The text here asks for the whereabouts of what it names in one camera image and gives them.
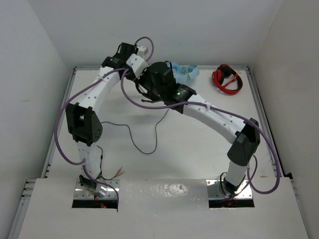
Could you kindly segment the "black headset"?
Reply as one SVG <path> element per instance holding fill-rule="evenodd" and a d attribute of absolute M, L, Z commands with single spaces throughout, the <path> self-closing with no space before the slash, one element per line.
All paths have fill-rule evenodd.
<path fill-rule="evenodd" d="M 161 99 L 159 96 L 157 96 L 155 93 L 147 90 L 146 92 L 143 91 L 142 87 L 139 84 L 135 84 L 136 90 L 138 91 L 139 94 L 141 94 L 145 99 L 141 99 L 142 102 L 145 103 L 157 103 L 160 102 Z"/>

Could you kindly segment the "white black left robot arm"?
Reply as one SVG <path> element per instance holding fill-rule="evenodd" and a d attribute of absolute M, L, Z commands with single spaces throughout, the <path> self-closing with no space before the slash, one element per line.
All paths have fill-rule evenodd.
<path fill-rule="evenodd" d="M 98 118 L 98 111 L 104 98 L 120 81 L 122 70 L 108 74 L 115 69 L 127 67 L 127 60 L 131 55 L 145 58 L 148 48 L 121 43 L 114 56 L 107 57 L 101 64 L 99 74 L 94 82 L 102 81 L 86 91 L 76 103 L 69 103 L 66 107 L 66 119 L 69 133 L 79 151 L 82 164 L 82 173 L 79 180 L 82 186 L 89 190 L 96 190 L 97 183 L 88 176 L 97 179 L 101 173 L 99 148 L 97 141 L 102 136 L 103 127 Z"/>

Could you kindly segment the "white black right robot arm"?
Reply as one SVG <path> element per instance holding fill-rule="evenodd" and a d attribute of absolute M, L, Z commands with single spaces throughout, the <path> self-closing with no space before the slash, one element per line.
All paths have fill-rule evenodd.
<path fill-rule="evenodd" d="M 233 196 L 260 144 L 259 132 L 245 120 L 211 110 L 208 102 L 194 89 L 176 82 L 168 62 L 156 62 L 143 69 L 135 83 L 146 89 L 143 96 L 150 102 L 162 101 L 171 109 L 207 125 L 231 144 L 227 152 L 230 160 L 228 171 L 220 189 L 224 195 Z"/>

